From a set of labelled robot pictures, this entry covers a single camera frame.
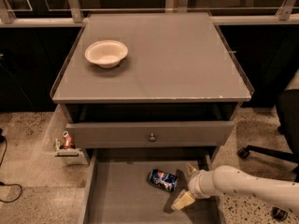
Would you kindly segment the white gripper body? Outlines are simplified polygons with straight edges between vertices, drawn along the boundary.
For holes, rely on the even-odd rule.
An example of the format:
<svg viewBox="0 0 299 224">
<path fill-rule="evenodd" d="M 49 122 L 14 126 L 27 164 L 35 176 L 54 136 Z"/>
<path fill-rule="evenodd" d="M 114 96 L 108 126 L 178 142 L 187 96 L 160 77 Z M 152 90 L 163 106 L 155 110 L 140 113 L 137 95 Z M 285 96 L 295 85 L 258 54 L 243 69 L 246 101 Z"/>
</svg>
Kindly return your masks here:
<svg viewBox="0 0 299 224">
<path fill-rule="evenodd" d="M 197 199 L 207 199 L 215 194 L 213 172 L 205 170 L 194 171 L 190 175 L 188 188 Z"/>
</svg>

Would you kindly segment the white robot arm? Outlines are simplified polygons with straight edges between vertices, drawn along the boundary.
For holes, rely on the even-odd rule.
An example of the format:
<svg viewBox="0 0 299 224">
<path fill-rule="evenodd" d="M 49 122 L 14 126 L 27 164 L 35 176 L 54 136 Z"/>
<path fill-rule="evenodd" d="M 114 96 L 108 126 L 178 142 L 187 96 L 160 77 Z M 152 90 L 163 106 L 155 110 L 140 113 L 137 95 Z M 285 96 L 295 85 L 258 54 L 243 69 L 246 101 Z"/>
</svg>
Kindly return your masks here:
<svg viewBox="0 0 299 224">
<path fill-rule="evenodd" d="M 242 195 L 253 196 L 286 212 L 299 216 L 299 184 L 249 175 L 229 165 L 222 165 L 213 171 L 197 170 L 186 164 L 189 176 L 188 189 L 183 190 L 171 205 L 181 210 L 196 199 L 211 196 Z"/>
</svg>

